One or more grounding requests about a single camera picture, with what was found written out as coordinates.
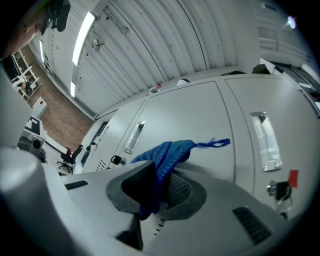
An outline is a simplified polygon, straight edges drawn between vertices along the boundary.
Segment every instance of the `vent grille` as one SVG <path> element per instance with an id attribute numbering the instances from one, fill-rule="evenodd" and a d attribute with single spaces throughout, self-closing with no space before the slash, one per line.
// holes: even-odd
<path id="1" fill-rule="evenodd" d="M 271 236 L 268 228 L 247 207 L 234 209 L 233 213 L 255 245 Z"/>
<path id="2" fill-rule="evenodd" d="M 95 171 L 96 171 L 96 172 L 103 171 L 103 170 L 106 169 L 106 166 L 107 166 L 107 165 L 105 164 L 105 162 L 104 162 L 102 159 L 100 159 L 98 165 L 97 165 L 96 168 L 95 168 Z"/>
<path id="3" fill-rule="evenodd" d="M 66 188 L 66 190 L 74 190 L 74 189 L 83 187 L 83 186 L 88 185 L 88 184 L 89 183 L 86 182 L 85 180 L 81 180 L 81 181 L 77 181 L 77 182 L 74 182 L 74 183 L 66 184 L 65 188 Z"/>
<path id="4" fill-rule="evenodd" d="M 161 229 L 164 227 L 165 225 L 165 220 L 163 218 L 158 219 L 158 217 L 156 218 L 156 222 L 157 222 L 157 227 L 155 229 L 154 235 L 157 236 L 160 232 Z"/>
<path id="5" fill-rule="evenodd" d="M 262 8 L 270 9 L 270 10 L 272 10 L 272 11 L 274 11 L 274 12 L 277 11 L 276 8 L 274 8 L 273 6 L 271 6 L 271 5 L 269 5 L 269 4 L 266 4 L 266 3 L 262 3 L 262 4 L 261 4 L 261 7 L 262 7 Z"/>

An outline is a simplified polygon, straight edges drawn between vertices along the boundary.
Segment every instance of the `white locker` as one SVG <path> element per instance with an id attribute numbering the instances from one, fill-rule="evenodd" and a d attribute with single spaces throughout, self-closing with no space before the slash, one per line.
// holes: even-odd
<path id="1" fill-rule="evenodd" d="M 306 209 L 319 179 L 320 120 L 297 87 L 280 76 L 257 75 L 226 79 L 246 119 L 254 151 L 253 195 L 276 208 L 275 199 L 266 190 L 270 181 L 284 182 L 290 170 L 298 170 L 298 187 L 292 189 L 292 218 Z M 278 144 L 282 168 L 263 171 L 262 156 L 251 113 L 265 112 Z"/>
<path id="2" fill-rule="evenodd" d="M 102 140 L 92 150 L 92 157 L 85 163 L 82 173 L 98 172 L 108 167 L 111 157 L 115 154 L 127 129 L 131 127 L 135 116 L 142 109 L 145 100 L 145 98 L 136 100 L 117 110 L 108 123 L 108 129 Z"/>
<path id="3" fill-rule="evenodd" d="M 166 141 L 192 140 L 208 142 L 212 138 L 230 139 L 231 145 L 222 148 L 191 151 L 190 158 L 180 163 L 182 168 L 234 182 L 235 156 L 232 131 L 227 110 L 214 81 L 177 87 L 153 95 L 146 104 L 137 123 L 145 127 L 132 154 L 125 152 L 130 136 L 123 141 L 117 155 L 127 163 L 139 154 Z"/>
<path id="4" fill-rule="evenodd" d="M 225 103 L 232 129 L 235 153 L 234 183 L 252 194 L 254 191 L 255 162 L 248 124 L 224 77 L 217 79 L 216 83 Z"/>

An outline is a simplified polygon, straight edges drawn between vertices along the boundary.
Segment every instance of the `white cabinet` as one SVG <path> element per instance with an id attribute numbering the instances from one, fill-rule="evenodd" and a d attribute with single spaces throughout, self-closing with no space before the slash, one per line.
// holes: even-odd
<path id="1" fill-rule="evenodd" d="M 266 192 L 267 185 L 272 180 L 287 181 L 290 170 L 299 170 L 298 187 L 292 189 L 293 207 L 288 213 L 289 217 L 295 216 L 308 205 L 319 178 L 320 121 L 301 92 L 284 78 L 264 75 L 226 79 L 225 82 L 251 134 L 255 163 L 253 195 L 275 209 L 274 198 Z M 280 170 L 266 172 L 262 169 L 261 151 L 251 117 L 254 112 L 265 112 L 270 120 L 282 160 Z M 232 130 L 237 129 L 236 125 L 232 126 Z"/>
<path id="2" fill-rule="evenodd" d="M 91 159 L 85 163 L 82 173 L 101 171 L 108 167 L 117 146 L 127 129 L 134 124 L 135 116 L 143 107 L 144 102 L 145 99 L 142 98 L 119 108 L 108 123 L 108 129 L 101 141 L 90 153 L 92 154 Z"/>
<path id="3" fill-rule="evenodd" d="M 252 118 L 257 112 L 265 112 L 272 126 L 282 161 L 279 170 L 263 171 L 266 156 L 261 154 L 261 134 Z M 267 185 L 272 180 L 287 181 L 290 170 L 299 170 L 289 218 L 306 208 L 317 186 L 320 121 L 296 85 L 281 76 L 229 75 L 188 83 L 121 107 L 109 124 L 85 172 L 114 167 L 113 155 L 126 158 L 128 164 L 166 141 L 228 138 L 231 145 L 226 147 L 192 149 L 190 158 L 177 168 L 235 183 L 274 209 Z M 133 153 L 125 152 L 126 148 L 134 149 Z"/>
<path id="4" fill-rule="evenodd" d="M 125 157 L 127 163 L 166 141 L 192 140 L 198 143 L 209 142 L 212 138 L 228 138 L 231 145 L 226 147 L 192 149 L 190 158 L 177 167 L 234 182 L 232 131 L 225 104 L 214 81 L 153 95 L 137 119 L 139 122 L 146 124 L 133 154 L 124 151 L 128 139 L 116 152 L 116 155 Z"/>

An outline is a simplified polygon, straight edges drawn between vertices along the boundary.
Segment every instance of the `lock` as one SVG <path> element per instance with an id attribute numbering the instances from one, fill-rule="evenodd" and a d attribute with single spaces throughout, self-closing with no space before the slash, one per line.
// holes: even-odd
<path id="1" fill-rule="evenodd" d="M 111 163 L 113 163 L 114 165 L 126 165 L 127 159 L 125 157 L 118 156 L 118 155 L 114 155 L 111 158 Z"/>
<path id="2" fill-rule="evenodd" d="M 266 191 L 268 195 L 274 197 L 275 200 L 285 201 L 291 196 L 292 187 L 287 181 L 276 182 L 271 180 L 269 185 L 266 186 Z"/>

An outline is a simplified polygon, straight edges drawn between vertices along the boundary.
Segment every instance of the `brick wall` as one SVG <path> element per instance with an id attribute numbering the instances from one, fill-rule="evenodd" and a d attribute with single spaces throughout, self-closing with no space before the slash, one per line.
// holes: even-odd
<path id="1" fill-rule="evenodd" d="M 42 97 L 48 108 L 41 120 L 47 134 L 63 147 L 75 151 L 81 144 L 84 136 L 92 126 L 93 122 L 77 107 L 75 107 L 50 81 L 46 73 L 38 65 L 33 53 L 28 46 L 21 49 L 26 62 L 32 64 L 32 71 L 42 86 L 34 93 L 28 101 L 30 106 Z"/>

